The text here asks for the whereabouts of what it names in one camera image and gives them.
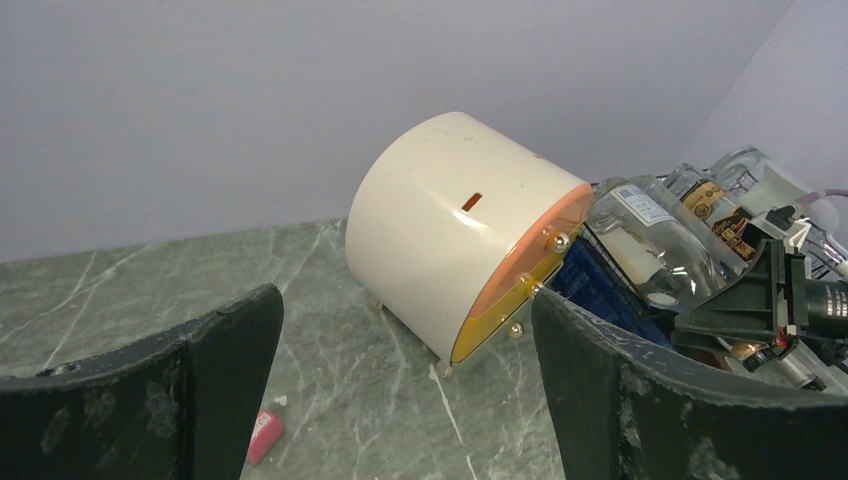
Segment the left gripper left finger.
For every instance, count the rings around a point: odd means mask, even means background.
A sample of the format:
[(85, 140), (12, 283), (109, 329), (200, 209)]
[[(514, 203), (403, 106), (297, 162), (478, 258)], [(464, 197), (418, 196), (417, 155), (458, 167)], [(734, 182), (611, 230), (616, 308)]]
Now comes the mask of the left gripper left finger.
[(5, 479), (236, 479), (284, 321), (265, 284), (110, 352), (1, 381)]

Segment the clear bottle white label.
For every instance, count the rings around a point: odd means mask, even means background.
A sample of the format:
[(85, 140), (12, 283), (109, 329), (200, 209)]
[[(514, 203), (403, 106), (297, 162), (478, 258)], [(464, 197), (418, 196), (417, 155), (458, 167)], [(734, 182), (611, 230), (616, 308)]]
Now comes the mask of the clear bottle white label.
[(655, 177), (608, 178), (593, 194), (586, 226), (653, 307), (690, 310), (747, 268)]

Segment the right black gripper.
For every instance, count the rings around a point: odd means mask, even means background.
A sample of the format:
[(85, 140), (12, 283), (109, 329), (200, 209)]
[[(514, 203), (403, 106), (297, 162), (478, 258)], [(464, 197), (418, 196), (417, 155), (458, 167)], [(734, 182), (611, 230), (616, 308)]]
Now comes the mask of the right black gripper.
[(795, 336), (826, 366), (847, 370), (847, 283), (808, 278), (804, 256), (763, 240), (740, 277), (675, 316), (671, 341), (717, 351), (722, 342), (759, 344), (770, 361), (788, 356)]

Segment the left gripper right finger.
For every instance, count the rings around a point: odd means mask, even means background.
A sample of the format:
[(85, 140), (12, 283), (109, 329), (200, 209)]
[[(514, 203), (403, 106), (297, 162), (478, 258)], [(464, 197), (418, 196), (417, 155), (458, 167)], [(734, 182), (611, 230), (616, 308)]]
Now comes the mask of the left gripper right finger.
[(727, 373), (543, 289), (533, 338), (569, 479), (843, 479), (847, 400)]

